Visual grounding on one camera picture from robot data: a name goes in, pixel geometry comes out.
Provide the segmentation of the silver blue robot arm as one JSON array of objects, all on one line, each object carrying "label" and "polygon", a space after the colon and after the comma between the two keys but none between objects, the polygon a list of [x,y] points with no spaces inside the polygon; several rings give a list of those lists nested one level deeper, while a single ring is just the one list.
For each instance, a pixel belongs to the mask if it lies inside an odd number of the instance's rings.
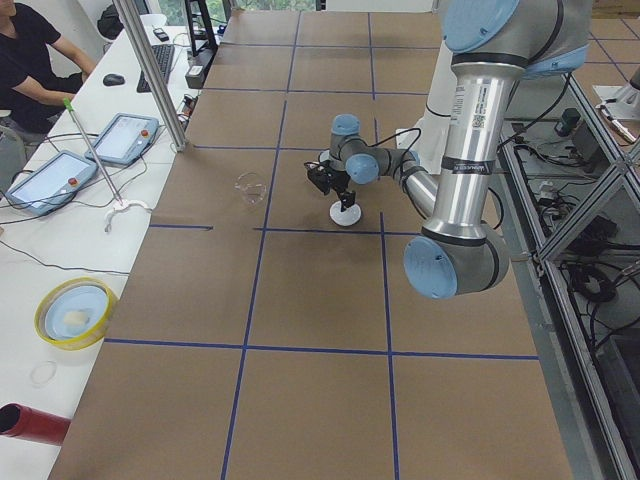
[{"label": "silver blue robot arm", "polygon": [[567,74],[586,60],[588,1],[451,1],[441,21],[456,83],[438,175],[410,147],[368,145],[358,119],[337,116],[328,150],[308,168],[343,207],[350,183],[393,178],[424,216],[404,252],[421,295],[446,299],[497,285],[509,268],[504,241],[482,218],[509,98],[523,79]]}]

